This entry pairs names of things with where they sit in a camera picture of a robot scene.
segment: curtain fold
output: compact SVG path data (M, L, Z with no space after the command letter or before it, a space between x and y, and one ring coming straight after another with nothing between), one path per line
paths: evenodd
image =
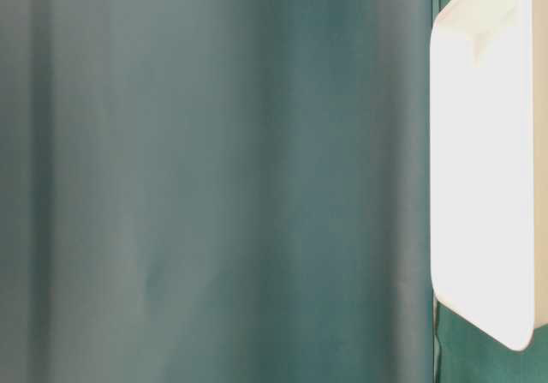
M440 0L442 6L448 2ZM440 383L548 381L548 327L535 331L526 350L515 352L441 306L436 334L440 344L436 381Z
M0 380L432 380L432 0L0 6Z

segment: green fabric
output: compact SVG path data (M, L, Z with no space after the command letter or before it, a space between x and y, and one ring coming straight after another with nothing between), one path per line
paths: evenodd
M440 0L440 3L445 5L448 1ZM535 331L533 342L526 350L515 352L443 306L438 311L437 323L437 337L441 346L438 382L548 381L548 327Z
M0 381L430 381L431 5L0 0Z

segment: white plastic object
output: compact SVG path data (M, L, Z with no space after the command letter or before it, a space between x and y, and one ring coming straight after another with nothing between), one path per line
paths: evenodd
M548 323L548 0L452 0L430 76L434 292L523 350Z

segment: teal backdrop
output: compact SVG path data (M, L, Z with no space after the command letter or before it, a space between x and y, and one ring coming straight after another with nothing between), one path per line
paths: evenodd
M449 0L438 0L442 7ZM537 329L523 352L506 349L463 318L440 307L439 383L546 383L548 327Z
M431 22L0 0L0 381L431 381Z

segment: fabric drape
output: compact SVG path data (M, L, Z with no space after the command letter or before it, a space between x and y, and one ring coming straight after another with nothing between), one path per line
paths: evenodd
M432 0L0 0L0 380L432 379Z

